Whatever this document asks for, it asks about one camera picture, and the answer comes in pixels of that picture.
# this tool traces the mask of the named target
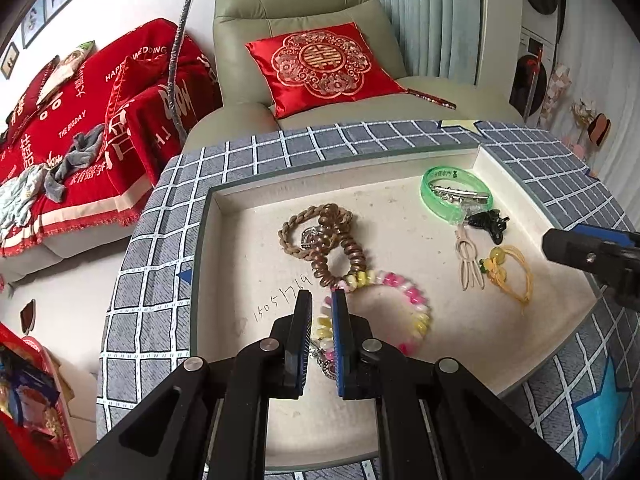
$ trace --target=black hair claw clip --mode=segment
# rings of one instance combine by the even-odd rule
[[[466,217],[466,221],[471,227],[487,231],[496,245],[502,243],[502,232],[507,228],[507,220],[509,220],[508,216],[500,218],[499,209],[482,211]]]

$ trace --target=yellow cord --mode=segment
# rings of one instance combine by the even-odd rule
[[[529,265],[524,259],[524,256],[520,252],[520,250],[512,245],[504,245],[500,247],[496,247],[492,249],[492,254],[494,256],[490,256],[482,260],[482,266],[489,277],[489,280],[494,284],[500,287],[500,289],[511,296],[514,300],[518,300],[522,306],[522,313],[524,314],[524,307],[531,300],[531,296],[533,295],[533,276],[531,273],[531,269],[529,269]],[[524,295],[520,295],[515,292],[509,285],[506,284],[507,280],[507,272],[502,268],[502,263],[504,262],[504,255],[509,254],[512,256],[521,266],[526,275],[526,291]]]

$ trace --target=blue star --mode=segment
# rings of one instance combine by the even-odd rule
[[[191,285],[191,277],[193,276],[193,270],[191,269],[187,269],[187,270],[183,270],[182,272],[178,272],[178,278],[180,278],[181,280],[184,280],[185,282],[189,283],[189,285]]]
[[[616,425],[629,398],[629,389],[616,385],[613,359],[607,360],[600,391],[574,404],[574,411],[585,434],[584,446],[575,468],[583,472],[599,457],[609,462],[616,439]]]

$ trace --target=grid patterned tablecloth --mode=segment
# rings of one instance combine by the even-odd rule
[[[109,431],[190,355],[190,275],[211,187],[265,174],[297,171],[353,157],[482,144],[500,160],[558,227],[585,222],[633,230],[605,186],[548,132],[485,121],[394,121],[334,124],[225,142],[175,157],[162,173],[127,249],[104,326],[98,377],[98,437]],[[623,310],[606,290],[593,313],[548,362],[504,400],[572,465],[593,446],[579,407],[598,397],[607,371],[624,392],[609,460],[595,458],[585,478],[602,479],[636,434],[640,400],[638,314]],[[271,476],[372,479],[377,459]]]

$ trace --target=metal screw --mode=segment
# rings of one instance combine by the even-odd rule
[[[365,352],[377,352],[382,348],[382,343],[377,339],[365,339],[362,342],[362,349]]]
[[[454,374],[458,371],[458,368],[460,368],[458,361],[450,357],[445,357],[444,359],[442,359],[438,366],[440,367],[440,370],[442,370],[446,374]]]
[[[200,370],[204,361],[200,357],[189,357],[185,362],[182,363],[184,369],[188,372],[194,372],[196,370]]]
[[[271,352],[280,346],[280,342],[273,337],[268,337],[267,339],[263,339],[260,341],[260,349],[265,352]]]

